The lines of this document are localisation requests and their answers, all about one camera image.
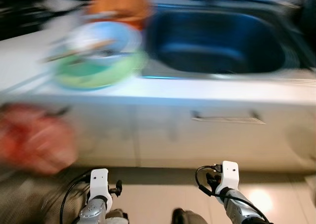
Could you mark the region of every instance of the tile floor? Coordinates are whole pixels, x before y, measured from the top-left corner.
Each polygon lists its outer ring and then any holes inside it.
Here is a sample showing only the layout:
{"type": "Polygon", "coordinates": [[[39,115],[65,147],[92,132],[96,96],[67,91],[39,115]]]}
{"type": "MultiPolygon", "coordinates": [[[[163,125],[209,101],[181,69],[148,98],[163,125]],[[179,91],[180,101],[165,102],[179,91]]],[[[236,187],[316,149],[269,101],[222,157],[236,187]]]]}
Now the tile floor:
{"type": "MultiPolygon", "coordinates": [[[[110,183],[123,180],[113,208],[131,224],[170,224],[174,208],[200,214],[209,224],[231,224],[223,206],[195,185],[194,170],[112,168],[110,183]]],[[[303,175],[241,173],[239,190],[274,224],[316,224],[316,208],[303,175]]]]}

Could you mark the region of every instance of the red object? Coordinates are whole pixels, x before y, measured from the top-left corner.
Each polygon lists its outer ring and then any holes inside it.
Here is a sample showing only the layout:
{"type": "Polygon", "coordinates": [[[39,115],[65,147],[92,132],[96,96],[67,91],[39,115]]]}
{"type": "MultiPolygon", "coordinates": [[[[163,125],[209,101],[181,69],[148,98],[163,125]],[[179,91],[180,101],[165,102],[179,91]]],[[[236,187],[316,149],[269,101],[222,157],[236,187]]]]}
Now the red object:
{"type": "Polygon", "coordinates": [[[0,149],[3,161],[45,175],[56,174],[77,159],[70,125],[28,104],[11,104],[3,110],[0,149]]]}

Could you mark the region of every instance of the white cabinet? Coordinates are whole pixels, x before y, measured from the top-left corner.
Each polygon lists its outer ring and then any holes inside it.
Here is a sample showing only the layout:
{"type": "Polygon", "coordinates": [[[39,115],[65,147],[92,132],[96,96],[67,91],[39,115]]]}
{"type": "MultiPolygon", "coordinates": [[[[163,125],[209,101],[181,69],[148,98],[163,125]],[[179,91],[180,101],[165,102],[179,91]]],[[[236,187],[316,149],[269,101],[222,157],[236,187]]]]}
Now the white cabinet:
{"type": "MultiPolygon", "coordinates": [[[[47,104],[56,111],[68,104],[47,104]]],[[[137,166],[130,107],[74,104],[63,117],[76,131],[78,165],[137,166]]]]}
{"type": "Polygon", "coordinates": [[[231,160],[244,170],[313,169],[314,109],[250,103],[239,107],[229,103],[221,107],[138,106],[141,166],[197,168],[231,160]],[[194,111],[201,121],[192,120],[194,111]],[[239,122],[246,118],[247,122],[251,111],[265,124],[214,122],[225,118],[239,122]]]}

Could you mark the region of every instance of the kitchen sink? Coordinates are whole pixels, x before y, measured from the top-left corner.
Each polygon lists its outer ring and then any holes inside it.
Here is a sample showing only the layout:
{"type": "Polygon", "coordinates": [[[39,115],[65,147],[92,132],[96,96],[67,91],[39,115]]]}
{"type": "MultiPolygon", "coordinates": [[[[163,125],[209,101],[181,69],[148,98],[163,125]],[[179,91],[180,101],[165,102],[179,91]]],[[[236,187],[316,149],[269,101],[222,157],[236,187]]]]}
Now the kitchen sink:
{"type": "Polygon", "coordinates": [[[144,77],[210,78],[264,75],[298,69],[287,29],[264,11],[167,9],[149,22],[144,77]]]}

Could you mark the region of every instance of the countertop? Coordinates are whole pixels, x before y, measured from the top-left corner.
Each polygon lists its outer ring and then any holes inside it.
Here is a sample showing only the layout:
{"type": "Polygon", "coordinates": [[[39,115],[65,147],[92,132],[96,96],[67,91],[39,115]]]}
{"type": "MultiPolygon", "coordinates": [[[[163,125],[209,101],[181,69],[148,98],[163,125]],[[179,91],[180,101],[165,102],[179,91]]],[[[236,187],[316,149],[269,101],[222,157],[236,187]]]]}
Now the countertop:
{"type": "MultiPolygon", "coordinates": [[[[316,105],[316,86],[264,81],[148,79],[133,75],[117,85],[77,91],[62,88],[51,77],[51,64],[41,59],[79,24],[78,13],[48,22],[44,30],[0,41],[0,100],[72,100],[120,103],[189,101],[234,101],[316,105]]],[[[298,71],[298,78],[313,78],[298,71]]]]}

